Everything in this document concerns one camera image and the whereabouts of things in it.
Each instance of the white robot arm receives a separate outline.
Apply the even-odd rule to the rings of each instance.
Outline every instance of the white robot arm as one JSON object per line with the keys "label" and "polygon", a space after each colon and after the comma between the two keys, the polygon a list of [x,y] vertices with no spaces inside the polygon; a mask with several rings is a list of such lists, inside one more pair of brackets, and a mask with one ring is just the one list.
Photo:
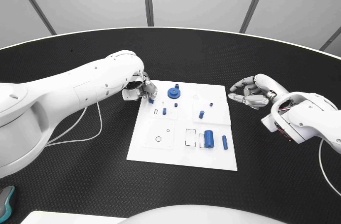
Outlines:
{"label": "white robot arm", "polygon": [[261,119],[270,132],[279,130],[298,144],[318,136],[341,153],[341,111],[326,98],[318,94],[289,93],[263,74],[244,78],[230,90],[243,86],[244,95],[231,93],[228,97],[254,109],[273,102],[270,114]]}
{"label": "white robot arm", "polygon": [[33,161],[74,112],[120,90],[124,100],[155,99],[157,88],[143,70],[134,52],[118,51],[38,81],[0,83],[0,178]]}

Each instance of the robotic hand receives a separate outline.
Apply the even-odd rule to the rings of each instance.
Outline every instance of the robotic hand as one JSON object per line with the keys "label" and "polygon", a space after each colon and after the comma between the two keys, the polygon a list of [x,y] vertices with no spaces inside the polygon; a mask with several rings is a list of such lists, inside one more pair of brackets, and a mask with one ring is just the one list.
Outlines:
{"label": "robotic hand", "polygon": [[289,93],[263,74],[238,81],[231,92],[243,86],[244,95],[230,93],[228,97],[254,109],[273,103],[270,114],[261,119],[270,132],[279,130],[298,144],[318,136],[341,153],[341,111],[326,98],[318,94]]}
{"label": "robotic hand", "polygon": [[43,150],[53,129],[74,112],[120,90],[124,100],[155,99],[157,88],[131,51],[118,51],[45,79],[0,83],[0,178]]}

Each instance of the gray wall strip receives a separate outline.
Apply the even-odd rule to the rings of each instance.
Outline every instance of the gray wall strip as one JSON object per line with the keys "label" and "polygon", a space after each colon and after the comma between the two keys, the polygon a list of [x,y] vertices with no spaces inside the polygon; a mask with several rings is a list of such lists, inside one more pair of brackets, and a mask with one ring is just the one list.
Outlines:
{"label": "gray wall strip", "polygon": [[144,3],[146,3],[147,26],[155,26],[153,1],[144,0]]}
{"label": "gray wall strip", "polygon": [[341,34],[341,27],[338,28],[337,32],[334,33],[334,35],[331,36],[331,38],[328,39],[328,41],[322,45],[319,51],[324,51],[326,49],[326,47],[329,46],[329,44],[332,43],[332,41],[335,40],[335,38],[338,37],[339,34]]}
{"label": "gray wall strip", "polygon": [[241,25],[241,28],[240,28],[240,33],[246,33],[246,31],[247,31],[247,26],[248,26],[248,23],[250,23],[253,14],[254,14],[254,10],[256,10],[256,7],[257,7],[257,2],[259,2],[259,0],[253,0],[251,3],[250,3],[250,7],[248,7],[248,10],[247,10],[247,15],[246,15],[243,25]]}
{"label": "gray wall strip", "polygon": [[56,35],[56,32],[55,32],[53,27],[52,27],[52,25],[51,25],[51,23],[49,23],[49,21],[48,21],[48,19],[46,19],[46,16],[45,16],[45,14],[43,14],[43,11],[42,11],[42,9],[39,8],[39,5],[38,5],[36,0],[29,0],[29,1],[30,1],[30,4],[32,4],[32,6],[33,6],[36,12],[38,12],[38,15],[39,15],[39,17],[40,17],[40,19],[42,19],[42,22],[43,22],[43,24],[46,25],[48,31],[51,32],[52,35]]}

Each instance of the white cable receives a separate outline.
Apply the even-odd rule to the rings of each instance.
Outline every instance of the white cable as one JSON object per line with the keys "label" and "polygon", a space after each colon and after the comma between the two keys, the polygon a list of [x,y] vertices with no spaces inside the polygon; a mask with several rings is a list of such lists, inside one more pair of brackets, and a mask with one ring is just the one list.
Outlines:
{"label": "white cable", "polygon": [[[97,103],[97,108],[98,108],[98,115],[100,115],[100,122],[101,122],[101,111],[100,111],[100,104]],[[100,129],[100,132],[95,136],[92,136],[91,138],[88,139],[79,139],[79,140],[71,140],[71,141],[62,141],[62,142],[58,142],[58,143],[53,143],[53,144],[46,144],[46,146],[51,146],[51,145],[56,145],[56,144],[64,144],[64,143],[71,143],[71,142],[81,142],[81,141],[87,141],[87,140],[91,140],[94,139],[101,133],[101,129]]]}
{"label": "white cable", "polygon": [[325,177],[325,180],[331,186],[331,188],[334,189],[334,191],[338,193],[338,195],[341,196],[341,193],[338,192],[338,190],[335,189],[335,187],[332,186],[332,183],[329,182],[328,178],[326,178],[326,175],[325,175],[325,171],[324,171],[324,167],[322,167],[322,161],[321,161],[321,148],[322,148],[322,143],[324,143],[324,139],[321,140],[321,143],[319,143],[319,149],[318,149],[318,161],[319,161],[319,167],[321,167],[321,171],[322,171],[322,174],[324,174],[324,177]]}
{"label": "white cable", "polygon": [[82,112],[77,122],[74,123],[74,125],[65,130],[65,132],[59,136],[56,136],[52,140],[48,141],[46,145],[51,144],[53,141],[56,141],[72,130],[72,128],[77,126],[81,118],[84,117],[85,111],[87,111],[87,108],[84,109],[84,112]]}

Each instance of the round table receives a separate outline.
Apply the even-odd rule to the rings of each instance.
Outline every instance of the round table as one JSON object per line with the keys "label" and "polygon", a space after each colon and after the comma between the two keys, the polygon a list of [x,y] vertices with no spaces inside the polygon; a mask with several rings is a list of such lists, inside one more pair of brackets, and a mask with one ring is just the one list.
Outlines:
{"label": "round table", "polygon": [[[244,34],[179,28],[123,28],[48,37],[0,50],[0,81],[23,83],[59,74],[120,50],[131,50],[152,79],[224,85],[269,75],[293,92],[315,92],[341,107],[341,59]],[[113,217],[170,205],[240,209],[286,223],[339,223],[341,197],[318,164],[319,139],[302,144],[270,133],[256,111],[228,100],[238,171],[126,160],[139,101],[116,94],[100,102],[103,133],[87,142],[45,148],[30,165],[0,179],[16,185],[20,223],[35,210]],[[59,124],[74,124],[81,111]],[[97,106],[62,137],[88,138],[100,129]],[[341,155],[325,143],[322,164],[341,190]]]}

